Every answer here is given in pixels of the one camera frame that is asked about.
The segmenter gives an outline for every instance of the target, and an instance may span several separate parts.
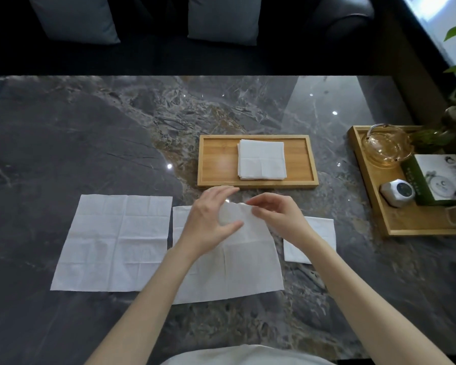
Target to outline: folded napkin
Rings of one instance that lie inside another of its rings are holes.
[[[285,179],[284,142],[240,140],[238,176],[241,179]]]
[[[172,197],[81,195],[51,290],[141,290],[167,252]]]
[[[219,222],[243,220],[243,227],[201,256],[191,267],[174,304],[224,300],[284,289],[274,239],[265,222],[244,203],[225,202]],[[181,236],[190,206],[173,208],[173,244]]]
[[[336,231],[334,230],[334,220],[322,217],[305,216],[309,225],[336,251]],[[311,264],[311,261],[304,253],[292,243],[284,239],[284,260]]]

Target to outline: gray marble tabletop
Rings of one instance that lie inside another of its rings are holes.
[[[310,136],[320,186],[275,192],[292,196],[305,215],[333,218],[341,257],[456,354],[456,238],[382,238],[346,135],[351,125],[376,122],[411,124],[388,77],[7,78],[0,363],[82,363],[136,296],[49,291],[81,194],[170,195],[189,205],[200,194],[199,135],[239,133]],[[149,363],[242,343],[365,357],[312,266],[284,262],[274,238],[285,290],[173,306]]]

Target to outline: person's left hand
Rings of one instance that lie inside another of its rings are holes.
[[[234,221],[220,226],[218,214],[226,198],[240,190],[233,186],[218,186],[205,190],[191,207],[188,220],[175,247],[194,263],[243,226]]]

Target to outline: tray rim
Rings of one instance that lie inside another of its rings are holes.
[[[202,134],[199,136],[199,155],[198,155],[198,175],[197,186],[199,188],[208,188],[221,185],[217,181],[202,181],[203,175],[203,154],[204,154],[204,140],[207,139],[247,139],[247,140],[265,140],[265,139],[304,139],[306,141],[306,149],[309,156],[311,171],[314,180],[236,180],[226,181],[223,185],[233,185],[240,188],[316,188],[319,185],[317,178],[316,163],[314,161],[314,154],[311,148],[311,140],[307,134]]]
[[[402,128],[407,133],[415,132],[422,128],[421,125],[396,125]],[[360,134],[370,129],[370,125],[353,125],[348,130],[348,137],[350,144],[356,155],[358,165],[360,168],[365,189],[367,190],[368,197],[370,199],[371,208],[373,214],[376,217],[377,225],[385,236],[411,236],[411,235],[456,235],[456,228],[449,229],[392,229],[387,219],[386,214],[383,212],[383,205],[381,198],[378,197],[378,189],[371,180],[370,173],[368,172],[369,161],[362,151],[362,145],[360,140]]]

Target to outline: rectangular wooden tray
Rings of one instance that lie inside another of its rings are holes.
[[[284,180],[238,177],[241,139],[284,142],[287,178]],[[233,185],[240,188],[314,188],[316,165],[309,136],[303,135],[202,135],[199,139],[198,187]]]
[[[371,164],[362,151],[362,139],[369,125],[354,125],[348,131],[350,143],[356,154],[365,187],[379,229],[385,235],[454,235],[456,227],[448,222],[443,206],[418,206],[415,202],[401,209],[390,206],[379,192],[381,184],[397,178],[406,179],[400,166],[381,169]],[[408,133],[415,132],[418,125],[401,126]]]

